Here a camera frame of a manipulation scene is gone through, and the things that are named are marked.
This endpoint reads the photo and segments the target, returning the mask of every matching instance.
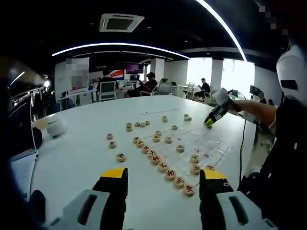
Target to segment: led light strip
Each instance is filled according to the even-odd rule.
[[[157,48],[157,47],[153,47],[153,46],[131,44],[131,43],[95,43],[95,44],[88,44],[88,45],[83,45],[83,46],[76,46],[76,47],[69,48],[69,49],[64,49],[60,52],[54,53],[52,56],[62,54],[62,53],[65,53],[65,52],[68,52],[68,51],[71,51],[71,50],[74,50],[74,49],[80,49],[80,48],[91,47],[91,46],[136,46],[136,47],[142,47],[142,48],[148,48],[148,49],[155,49],[155,50],[167,52],[167,53],[170,53],[170,54],[178,55],[178,56],[181,56],[181,57],[186,58],[186,59],[190,59],[187,56],[184,56],[182,54],[175,53],[175,52],[172,52],[172,51],[169,51],[169,50],[166,50],[166,49],[161,49],[161,48]]]
[[[17,76],[17,78],[15,78],[15,80],[13,80],[13,81],[11,82],[10,86],[11,86],[15,81],[17,81],[17,79],[19,79],[24,73],[25,73],[25,72],[22,72],[21,74],[19,74],[19,75]]]
[[[224,20],[221,18],[221,16],[208,4],[206,3],[204,0],[195,0],[197,1],[200,5],[202,5],[204,8],[206,8],[207,11],[209,11],[210,14],[212,14],[212,16],[222,25],[222,27],[227,31],[227,33],[229,34],[229,36],[231,37],[231,39],[234,41],[235,45],[237,46],[242,58],[244,61],[247,61],[244,52],[237,40],[237,38],[235,37],[234,33],[230,30],[230,28],[228,27],[228,25],[224,22]]]

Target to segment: black cable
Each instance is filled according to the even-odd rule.
[[[239,177],[239,186],[240,186],[240,182],[241,182],[241,178],[242,178],[242,151],[243,151],[243,143],[244,143],[244,134],[245,134],[245,126],[246,126],[246,118],[247,118],[247,113],[245,112],[245,121],[244,121],[244,127],[243,127],[243,137],[242,137],[242,143],[241,143],[241,147],[240,147],[240,177]]]

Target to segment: white helmet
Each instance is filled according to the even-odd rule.
[[[299,46],[294,45],[277,62],[278,80],[285,96],[293,96],[307,106],[307,64]]]

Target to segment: ceiling air conditioner vent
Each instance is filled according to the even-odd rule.
[[[100,32],[126,32],[131,33],[144,17],[130,14],[105,13],[101,15]]]

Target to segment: black ceiling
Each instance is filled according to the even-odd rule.
[[[280,30],[270,29],[270,24],[265,23],[265,17],[259,13],[254,0],[206,1],[226,21],[242,48],[269,53],[274,57],[283,52],[282,47],[286,47],[287,39]],[[63,49],[91,43],[134,43],[175,52],[197,47],[236,47],[223,27],[195,0],[49,1],[43,5],[27,2],[25,6],[12,9],[5,20],[1,50],[40,74],[52,73],[55,63],[63,58],[119,49],[95,46],[51,56]],[[132,33],[100,33],[99,23],[103,13],[134,14],[145,19]],[[137,47],[128,50],[144,51]],[[101,61],[108,59],[105,53],[101,57],[95,55],[96,60],[99,58]],[[109,61],[139,62],[143,58],[147,57],[122,55],[109,58]]]

